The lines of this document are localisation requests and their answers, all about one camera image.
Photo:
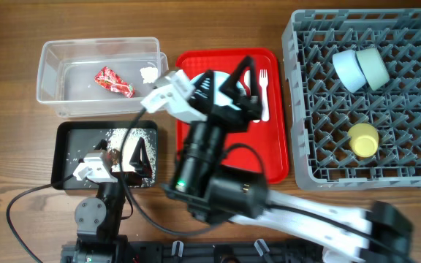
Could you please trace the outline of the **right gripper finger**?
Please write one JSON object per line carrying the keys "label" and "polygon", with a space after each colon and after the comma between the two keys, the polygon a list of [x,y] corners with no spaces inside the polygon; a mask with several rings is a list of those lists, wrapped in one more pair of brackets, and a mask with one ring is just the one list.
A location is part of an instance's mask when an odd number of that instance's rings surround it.
{"label": "right gripper finger", "polygon": [[189,99],[189,104],[196,110],[210,110],[214,105],[214,71],[204,72],[198,76],[193,85],[195,90]]}
{"label": "right gripper finger", "polygon": [[[251,89],[254,95],[249,99],[248,97],[241,95],[239,89],[236,87],[240,76],[243,71],[249,68],[251,71]],[[223,94],[227,95],[233,100],[233,104],[236,106],[260,106],[260,97],[257,97],[257,76],[254,65],[254,59],[251,56],[246,56],[236,67],[234,72],[221,84],[219,90]]]}

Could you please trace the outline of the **white plastic spoon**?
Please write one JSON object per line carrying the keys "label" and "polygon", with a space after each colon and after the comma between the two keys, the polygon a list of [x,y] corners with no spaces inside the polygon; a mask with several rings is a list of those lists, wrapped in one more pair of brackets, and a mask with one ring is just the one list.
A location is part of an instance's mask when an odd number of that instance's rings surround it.
{"label": "white plastic spoon", "polygon": [[[254,92],[251,89],[251,71],[249,69],[246,70],[246,72],[245,72],[245,74],[243,76],[243,82],[244,82],[245,86],[249,90],[248,93],[247,93],[247,95],[248,96],[253,96],[254,95]],[[257,87],[257,90],[258,90],[257,97],[260,97],[259,83],[256,83],[256,87]]]}

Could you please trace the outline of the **white plastic fork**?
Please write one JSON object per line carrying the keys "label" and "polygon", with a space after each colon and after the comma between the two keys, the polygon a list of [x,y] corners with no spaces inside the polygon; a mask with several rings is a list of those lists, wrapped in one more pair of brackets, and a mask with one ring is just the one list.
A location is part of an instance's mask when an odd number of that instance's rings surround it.
{"label": "white plastic fork", "polygon": [[262,95],[262,117],[261,120],[264,122],[269,121],[269,109],[268,109],[268,71],[261,69],[259,71],[259,85],[261,87]]}

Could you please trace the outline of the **white tissue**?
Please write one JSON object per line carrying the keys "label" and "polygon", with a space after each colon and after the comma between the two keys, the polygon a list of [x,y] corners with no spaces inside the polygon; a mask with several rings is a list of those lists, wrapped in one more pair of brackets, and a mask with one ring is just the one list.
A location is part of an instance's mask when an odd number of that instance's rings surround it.
{"label": "white tissue", "polygon": [[151,84],[158,78],[159,70],[152,66],[143,67],[140,69],[140,75],[144,84]]}

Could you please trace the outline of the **red snack wrapper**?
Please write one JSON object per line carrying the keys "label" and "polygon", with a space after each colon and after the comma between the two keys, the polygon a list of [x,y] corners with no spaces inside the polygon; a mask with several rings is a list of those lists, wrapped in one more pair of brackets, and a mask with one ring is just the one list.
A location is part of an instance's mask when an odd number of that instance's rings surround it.
{"label": "red snack wrapper", "polygon": [[124,81],[116,72],[108,66],[104,66],[94,77],[94,81],[104,89],[113,93],[119,93],[127,98],[132,98],[135,89],[132,85]]}

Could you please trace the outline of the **light blue saucer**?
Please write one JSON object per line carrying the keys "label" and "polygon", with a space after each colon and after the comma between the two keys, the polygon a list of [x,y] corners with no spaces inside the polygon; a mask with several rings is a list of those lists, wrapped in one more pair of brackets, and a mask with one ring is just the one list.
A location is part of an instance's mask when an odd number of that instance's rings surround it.
{"label": "light blue saucer", "polygon": [[354,50],[345,50],[333,55],[333,66],[344,87],[354,93],[366,84]]}

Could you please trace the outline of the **yellow cup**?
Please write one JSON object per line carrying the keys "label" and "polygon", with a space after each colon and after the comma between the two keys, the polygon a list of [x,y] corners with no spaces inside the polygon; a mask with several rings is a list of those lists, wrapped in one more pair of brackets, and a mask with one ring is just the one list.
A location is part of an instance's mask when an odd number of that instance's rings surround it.
{"label": "yellow cup", "polygon": [[368,123],[353,125],[349,131],[349,146],[355,155],[363,158],[372,157],[379,148],[379,133]]}

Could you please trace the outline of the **green bowl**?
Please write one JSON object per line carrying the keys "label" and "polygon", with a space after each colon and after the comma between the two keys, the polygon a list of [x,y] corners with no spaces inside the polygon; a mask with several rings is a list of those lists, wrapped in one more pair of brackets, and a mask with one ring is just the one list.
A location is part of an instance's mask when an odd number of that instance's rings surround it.
{"label": "green bowl", "polygon": [[380,89],[390,80],[385,63],[376,48],[357,51],[356,56],[366,81],[373,91]]}

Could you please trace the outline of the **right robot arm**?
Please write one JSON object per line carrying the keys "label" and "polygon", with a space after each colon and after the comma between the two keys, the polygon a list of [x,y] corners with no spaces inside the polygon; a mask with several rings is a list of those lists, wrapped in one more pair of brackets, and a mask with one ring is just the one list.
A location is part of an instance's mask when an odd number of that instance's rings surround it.
{"label": "right robot arm", "polygon": [[262,116],[257,78],[250,80],[250,94],[238,87],[244,72],[256,72],[251,57],[219,85],[211,70],[195,81],[182,70],[156,81],[165,90],[168,113],[190,126],[164,187],[167,196],[185,202],[197,220],[210,225],[229,221],[274,229],[317,243],[347,262],[409,262],[412,225],[392,205],[376,202],[370,210],[323,205],[271,191],[265,168],[252,172],[224,165],[239,148],[226,146],[227,137],[245,132]]}

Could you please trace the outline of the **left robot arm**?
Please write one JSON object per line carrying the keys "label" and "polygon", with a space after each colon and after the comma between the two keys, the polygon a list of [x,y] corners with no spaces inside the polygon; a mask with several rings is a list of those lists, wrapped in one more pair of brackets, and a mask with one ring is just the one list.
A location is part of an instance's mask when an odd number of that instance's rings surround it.
{"label": "left robot arm", "polygon": [[98,185],[95,197],[84,199],[75,210],[77,241],[71,256],[63,262],[136,262],[133,247],[125,235],[119,235],[126,191],[119,176],[112,172],[114,161],[122,158],[107,151],[101,140],[87,153],[73,175],[77,180],[89,180]]}

